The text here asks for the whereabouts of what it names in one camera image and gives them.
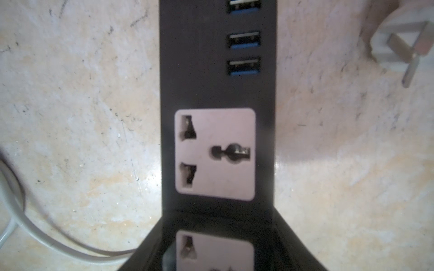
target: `universal socket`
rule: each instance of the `universal socket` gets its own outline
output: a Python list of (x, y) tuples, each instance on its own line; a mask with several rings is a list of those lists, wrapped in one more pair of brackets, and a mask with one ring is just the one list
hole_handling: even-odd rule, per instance
[(255, 197), (256, 114), (250, 108), (175, 113), (175, 187), (181, 194)]
[(254, 259), (248, 241), (183, 230), (176, 234), (178, 271), (253, 271)]

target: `white cable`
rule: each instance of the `white cable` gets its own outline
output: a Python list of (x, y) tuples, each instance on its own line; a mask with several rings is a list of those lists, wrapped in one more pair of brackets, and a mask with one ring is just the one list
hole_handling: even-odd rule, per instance
[(7, 237), (10, 235), (10, 233), (15, 229), (16, 225), (18, 224), (23, 230), (25, 230), (28, 234), (30, 234), (33, 238), (38, 240), (41, 244), (44, 244), (48, 248), (51, 248), (54, 251), (57, 251), (65, 256), (68, 256), (70, 258), (80, 260), (89, 264), (119, 264), (125, 262), (132, 253), (127, 253), (123, 255), (118, 256), (110, 256), (110, 257), (99, 257), (99, 256), (90, 256), (85, 253), (76, 251), (72, 248), (69, 248), (53, 238), (49, 237), (45, 233), (43, 233), (38, 227), (36, 227), (24, 214), (24, 211), (21, 209), (17, 201), (19, 201), (20, 196), (13, 193), (11, 190), (11, 187), (18, 187), (19, 184), (13, 173), (10, 171), (10, 169), (0, 160), (0, 198), (3, 201), (3, 204), (5, 205), (7, 211), (9, 212), (11, 216), (11, 221), (9, 222), (8, 227), (3, 232), (1, 237), (1, 242), (4, 243), (4, 241), (7, 239)]
[[(21, 191), (20, 185), (13, 174), (13, 172), (0, 160), (0, 172), (3, 172), (5, 178), (9, 180), (9, 187), (15, 195), (15, 200), (19, 204), (21, 210), (24, 208), (24, 198), (23, 193)], [(0, 235), (0, 248), (3, 247), (6, 240), (12, 234), (12, 232), (16, 229), (18, 225), (15, 223), (15, 220), (11, 219), (6, 229)]]

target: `beige marble surface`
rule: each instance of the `beige marble surface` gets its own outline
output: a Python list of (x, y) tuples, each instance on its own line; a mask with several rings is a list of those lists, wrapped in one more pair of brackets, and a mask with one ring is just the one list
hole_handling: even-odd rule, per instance
[[(434, 270), (434, 78), (369, 58), (396, 1), (279, 1), (275, 205), (330, 270)], [(0, 148), (43, 231), (135, 248), (161, 215), (158, 1), (0, 1)], [(9, 217), (0, 206), (0, 226)], [(116, 270), (18, 229), (0, 270)]]

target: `usb port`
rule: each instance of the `usb port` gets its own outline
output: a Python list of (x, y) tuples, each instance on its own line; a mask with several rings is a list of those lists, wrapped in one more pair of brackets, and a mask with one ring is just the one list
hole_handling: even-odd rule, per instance
[(260, 0), (232, 0), (227, 3), (229, 13), (245, 13), (257, 11), (261, 8)]
[(228, 36), (229, 48), (241, 49), (249, 47), (258, 47), (261, 42), (261, 35), (258, 32), (233, 34)]
[(227, 62), (229, 75), (247, 75), (259, 73), (259, 59), (232, 60)]

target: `socket hole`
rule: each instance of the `socket hole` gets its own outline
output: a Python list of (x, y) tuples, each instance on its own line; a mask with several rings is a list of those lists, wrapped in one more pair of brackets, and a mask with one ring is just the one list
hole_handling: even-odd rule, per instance
[(191, 115), (182, 116), (182, 130), (181, 139), (196, 139), (196, 131), (194, 130)]
[(183, 187), (193, 187), (194, 174), (196, 173), (196, 165), (186, 165), (181, 163), (182, 179), (184, 180)]
[(181, 250), (181, 257), (183, 259), (192, 259), (196, 260), (197, 254), (193, 245), (193, 237), (189, 235), (184, 235), (182, 237), (183, 248)]
[(213, 146), (211, 156), (216, 160), (226, 156), (230, 162), (239, 163), (242, 160), (250, 160), (250, 148), (244, 148), (237, 143), (232, 143), (225, 150), (222, 150), (221, 146)]

